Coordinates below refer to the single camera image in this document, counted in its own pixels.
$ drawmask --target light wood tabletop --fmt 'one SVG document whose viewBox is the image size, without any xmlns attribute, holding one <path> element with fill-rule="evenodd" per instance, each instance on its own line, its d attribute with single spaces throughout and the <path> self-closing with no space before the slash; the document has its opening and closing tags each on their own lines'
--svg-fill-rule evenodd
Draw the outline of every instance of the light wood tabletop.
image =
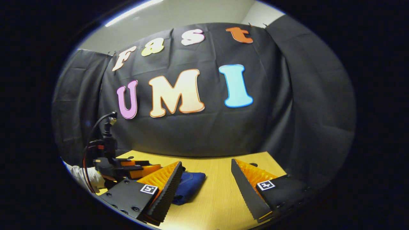
<svg viewBox="0 0 409 230">
<path fill-rule="evenodd" d="M 231 173 L 232 158 L 256 163 L 258 168 L 276 176 L 286 174 L 268 152 L 223 158 L 183 158 L 130 151 L 117 158 L 130 156 L 134 157 L 132 160 L 149 160 L 162 167 L 181 161 L 186 172 L 206 174 L 202 187 L 189 203 L 171 204 L 164 222 L 159 227 L 152 225 L 163 230 L 246 230 L 266 222 L 257 223 L 247 208 Z M 101 189 L 98 195 L 106 191 Z"/>
</svg>

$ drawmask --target black cable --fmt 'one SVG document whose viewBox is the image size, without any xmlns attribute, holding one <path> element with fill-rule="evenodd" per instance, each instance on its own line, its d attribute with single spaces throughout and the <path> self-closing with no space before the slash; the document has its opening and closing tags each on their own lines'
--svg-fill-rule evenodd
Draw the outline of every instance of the black cable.
<svg viewBox="0 0 409 230">
<path fill-rule="evenodd" d="M 106 117 L 108 117 L 108 116 L 111 116 L 111 115 L 113 115 L 114 113 L 115 113 L 115 112 L 111 112 L 111 113 L 109 113 L 109 114 L 105 114 L 104 116 L 102 116 L 102 117 L 95 123 L 94 127 L 91 129 L 91 132 L 90 132 L 90 134 L 89 134 L 89 136 L 88 136 L 87 146 L 85 146 L 85 148 L 84 148 L 84 152 L 83 152 L 83 155 L 84 155 L 84 157 L 83 157 L 83 168 L 85 168 L 85 176 L 86 176 L 85 181 L 87 182 L 87 185 L 88 185 L 88 187 L 89 187 L 89 189 L 91 190 L 92 193 L 95 193 L 95 191 L 94 191 L 94 189 L 92 188 L 90 179 L 89 179 L 89 177 L 88 177 L 88 170 L 87 170 L 87 165 L 86 165 L 86 156 L 87 156 L 88 147 L 89 147 L 90 142 L 91 142 L 92 134 L 93 134 L 93 132 L 95 131 L 95 128 L 98 126 L 98 124 L 99 124 L 104 118 L 106 118 Z"/>
</svg>

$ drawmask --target red cable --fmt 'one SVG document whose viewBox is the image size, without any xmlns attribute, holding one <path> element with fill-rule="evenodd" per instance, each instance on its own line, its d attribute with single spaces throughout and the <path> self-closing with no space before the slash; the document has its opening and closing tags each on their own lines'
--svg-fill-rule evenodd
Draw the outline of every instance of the red cable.
<svg viewBox="0 0 409 230">
<path fill-rule="evenodd" d="M 85 164 L 85 156 L 87 155 L 87 150 L 88 150 L 88 149 L 85 150 L 84 159 L 83 159 L 83 161 L 82 161 L 82 164 L 83 164 L 83 168 L 85 169 L 85 180 L 86 180 L 86 182 L 87 182 L 87 185 L 88 185 L 90 191 L 91 191 L 92 193 L 95 193 L 94 188 L 92 187 L 91 182 L 90 182 L 90 179 L 89 179 L 89 177 L 88 177 L 87 165 Z"/>
</svg>

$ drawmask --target person's arm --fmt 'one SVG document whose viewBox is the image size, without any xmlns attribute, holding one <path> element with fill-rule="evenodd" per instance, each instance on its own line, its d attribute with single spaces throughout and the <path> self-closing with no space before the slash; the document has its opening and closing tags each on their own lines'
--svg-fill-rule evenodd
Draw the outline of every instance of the person's arm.
<svg viewBox="0 0 409 230">
<path fill-rule="evenodd" d="M 64 165 L 67 167 L 68 171 L 72 174 L 72 176 L 74 177 L 74 179 L 84 188 L 86 188 L 88 191 L 90 191 L 90 189 L 87 186 L 86 180 L 85 180 L 85 176 L 84 176 L 84 170 L 83 168 L 80 168 L 78 166 L 71 166 L 67 163 L 64 162 Z M 92 188 L 94 189 L 94 191 L 96 193 L 99 192 L 99 188 L 104 188 L 104 177 L 103 175 L 101 175 L 100 173 L 98 173 L 98 171 L 95 169 L 95 167 L 92 168 L 87 168 L 87 172 L 88 172 L 88 177 L 89 180 L 91 182 Z"/>
</svg>

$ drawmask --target folded blue fabric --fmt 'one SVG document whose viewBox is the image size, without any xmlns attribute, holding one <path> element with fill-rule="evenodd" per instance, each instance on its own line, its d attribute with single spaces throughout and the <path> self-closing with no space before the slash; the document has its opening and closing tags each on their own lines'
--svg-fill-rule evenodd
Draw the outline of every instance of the folded blue fabric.
<svg viewBox="0 0 409 230">
<path fill-rule="evenodd" d="M 172 203 L 182 205 L 189 202 L 190 198 L 199 190 L 205 177 L 204 173 L 183 172 Z"/>
</svg>

